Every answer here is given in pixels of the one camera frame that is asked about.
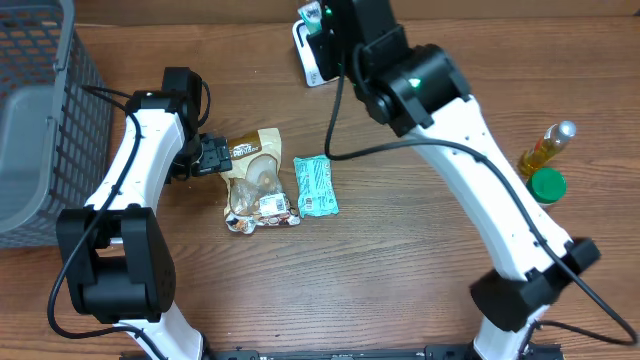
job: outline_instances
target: yellow oil bottle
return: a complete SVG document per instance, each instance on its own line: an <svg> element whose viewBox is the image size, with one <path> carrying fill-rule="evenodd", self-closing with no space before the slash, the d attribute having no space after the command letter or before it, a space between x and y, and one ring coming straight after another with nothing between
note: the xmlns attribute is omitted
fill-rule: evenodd
<svg viewBox="0 0 640 360"><path fill-rule="evenodd" d="M552 157L564 150L574 136L576 136L576 125L573 122L563 121L553 125L533 148L522 154L518 170L523 176L530 177Z"/></svg>

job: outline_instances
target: mesh basket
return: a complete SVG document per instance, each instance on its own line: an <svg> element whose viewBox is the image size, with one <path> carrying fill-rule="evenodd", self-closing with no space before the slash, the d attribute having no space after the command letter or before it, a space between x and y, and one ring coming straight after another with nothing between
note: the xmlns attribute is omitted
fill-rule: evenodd
<svg viewBox="0 0 640 360"><path fill-rule="evenodd" d="M0 4L0 247L55 245L55 222L82 207L106 167L112 108L74 31L71 0Z"/></svg>

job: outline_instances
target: chip bag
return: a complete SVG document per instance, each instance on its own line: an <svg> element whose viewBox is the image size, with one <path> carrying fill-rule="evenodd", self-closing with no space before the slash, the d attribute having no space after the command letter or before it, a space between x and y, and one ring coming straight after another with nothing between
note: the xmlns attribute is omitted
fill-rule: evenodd
<svg viewBox="0 0 640 360"><path fill-rule="evenodd" d="M300 224L278 172L282 141L278 129L261 129L229 140L233 169L220 173L227 184L224 216L229 230L251 234L256 226Z"/></svg>

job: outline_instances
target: silver cap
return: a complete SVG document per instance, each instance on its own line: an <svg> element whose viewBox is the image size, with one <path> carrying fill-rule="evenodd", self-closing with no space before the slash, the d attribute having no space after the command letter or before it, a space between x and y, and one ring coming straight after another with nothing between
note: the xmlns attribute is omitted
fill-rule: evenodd
<svg viewBox="0 0 640 360"><path fill-rule="evenodd" d="M565 120L558 125L558 140L569 141L576 136L576 124Z"/></svg>

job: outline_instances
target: mint green packet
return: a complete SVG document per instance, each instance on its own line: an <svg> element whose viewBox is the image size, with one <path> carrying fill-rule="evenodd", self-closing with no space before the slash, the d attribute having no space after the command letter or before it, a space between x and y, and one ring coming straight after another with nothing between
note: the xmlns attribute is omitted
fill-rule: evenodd
<svg viewBox="0 0 640 360"><path fill-rule="evenodd" d="M337 214L338 200L331 181L331 161L324 155L293 159L298 180L300 216Z"/></svg>

